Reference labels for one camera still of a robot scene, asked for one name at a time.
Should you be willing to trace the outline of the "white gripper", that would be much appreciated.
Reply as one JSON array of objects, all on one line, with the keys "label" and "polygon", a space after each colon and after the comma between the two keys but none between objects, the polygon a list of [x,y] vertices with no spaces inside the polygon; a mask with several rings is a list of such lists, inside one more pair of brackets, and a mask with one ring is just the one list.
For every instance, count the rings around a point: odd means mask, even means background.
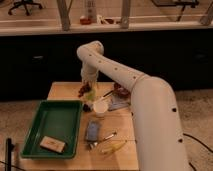
[{"label": "white gripper", "polygon": [[81,69],[81,78],[84,84],[88,83],[93,87],[97,82],[98,70],[90,65],[83,65]]}]

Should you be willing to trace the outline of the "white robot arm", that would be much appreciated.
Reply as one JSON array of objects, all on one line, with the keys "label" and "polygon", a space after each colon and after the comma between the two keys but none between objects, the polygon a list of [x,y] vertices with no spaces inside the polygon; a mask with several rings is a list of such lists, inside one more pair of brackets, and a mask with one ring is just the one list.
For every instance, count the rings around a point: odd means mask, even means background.
[{"label": "white robot arm", "polygon": [[81,77],[95,81],[103,73],[131,93],[131,110],[140,171],[190,171],[183,131],[172,87],[103,56],[104,46],[92,41],[78,47]]}]

